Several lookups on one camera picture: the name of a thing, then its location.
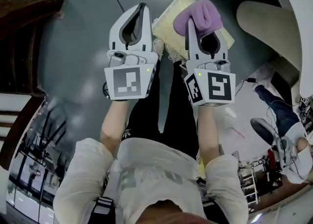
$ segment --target gray floor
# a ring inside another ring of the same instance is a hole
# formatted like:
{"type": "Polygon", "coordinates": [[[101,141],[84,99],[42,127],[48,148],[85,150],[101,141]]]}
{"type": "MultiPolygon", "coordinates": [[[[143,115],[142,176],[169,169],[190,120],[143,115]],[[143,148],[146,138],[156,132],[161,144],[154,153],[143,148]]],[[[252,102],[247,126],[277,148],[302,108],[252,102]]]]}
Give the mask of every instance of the gray floor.
{"type": "MultiPolygon", "coordinates": [[[[158,17],[172,0],[120,0],[125,10],[140,3],[149,5],[152,19],[158,17]]],[[[238,5],[244,0],[211,0],[219,10],[225,28],[235,39],[229,51],[237,84],[253,73],[273,50],[243,32],[235,18],[238,5]]],[[[277,4],[277,0],[255,0],[277,4]]],[[[116,0],[66,0],[62,19],[51,20],[44,32],[39,60],[39,82],[49,99],[56,99],[67,117],[64,148],[72,150],[76,141],[99,138],[103,118],[109,108],[102,94],[108,64],[109,30],[122,14],[116,0]]],[[[172,65],[162,61],[160,128],[167,114],[172,65]]]]}

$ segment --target yellow mat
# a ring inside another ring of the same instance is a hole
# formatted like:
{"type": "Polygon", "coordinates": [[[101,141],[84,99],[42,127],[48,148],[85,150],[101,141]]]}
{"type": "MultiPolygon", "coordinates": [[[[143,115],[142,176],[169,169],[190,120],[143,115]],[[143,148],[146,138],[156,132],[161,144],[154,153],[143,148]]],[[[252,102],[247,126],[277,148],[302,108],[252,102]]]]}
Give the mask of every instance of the yellow mat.
{"type": "MultiPolygon", "coordinates": [[[[195,1],[196,0],[173,0],[161,16],[156,18],[152,24],[153,35],[163,40],[165,44],[171,46],[186,60],[189,58],[188,52],[185,50],[185,37],[175,32],[173,21],[182,10],[195,1]]],[[[225,28],[220,29],[220,32],[227,42],[228,49],[230,49],[235,42],[234,38],[231,37],[225,28]]]]}

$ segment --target black strap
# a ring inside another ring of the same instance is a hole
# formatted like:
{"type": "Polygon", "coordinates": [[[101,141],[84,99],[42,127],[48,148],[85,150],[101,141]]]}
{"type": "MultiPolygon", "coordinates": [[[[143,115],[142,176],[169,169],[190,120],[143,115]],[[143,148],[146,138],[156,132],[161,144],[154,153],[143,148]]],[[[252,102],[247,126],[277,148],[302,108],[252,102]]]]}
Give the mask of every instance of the black strap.
{"type": "Polygon", "coordinates": [[[209,221],[218,224],[229,224],[220,206],[213,199],[204,199],[202,204],[205,216],[209,221]]]}
{"type": "Polygon", "coordinates": [[[114,201],[108,197],[99,197],[91,212],[88,224],[115,223],[114,201]]]}

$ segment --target shirt sleeve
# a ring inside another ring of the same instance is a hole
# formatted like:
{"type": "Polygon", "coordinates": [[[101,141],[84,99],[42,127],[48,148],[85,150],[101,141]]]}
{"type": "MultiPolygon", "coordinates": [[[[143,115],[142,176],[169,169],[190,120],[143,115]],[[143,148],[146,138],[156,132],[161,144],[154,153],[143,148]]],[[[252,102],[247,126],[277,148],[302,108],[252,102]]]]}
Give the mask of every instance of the shirt sleeve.
{"type": "Polygon", "coordinates": [[[219,205],[231,224],[248,221],[248,204],[240,187],[238,160],[223,155],[210,161],[205,168],[207,195],[219,205]]]}
{"type": "Polygon", "coordinates": [[[113,156],[100,142],[87,138],[76,143],[67,174],[53,201],[60,224],[80,224],[87,209],[103,194],[103,183],[113,156]]]}

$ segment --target rolled towel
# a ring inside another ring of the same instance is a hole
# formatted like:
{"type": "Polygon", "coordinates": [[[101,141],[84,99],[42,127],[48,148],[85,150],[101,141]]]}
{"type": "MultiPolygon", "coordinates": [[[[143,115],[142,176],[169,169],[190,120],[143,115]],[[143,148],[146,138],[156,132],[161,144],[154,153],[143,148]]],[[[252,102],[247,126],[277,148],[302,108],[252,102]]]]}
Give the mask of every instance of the rolled towel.
{"type": "Polygon", "coordinates": [[[190,17],[193,18],[201,39],[223,27],[219,12],[209,0],[198,0],[176,16],[173,27],[179,35],[185,36],[190,17]]]}

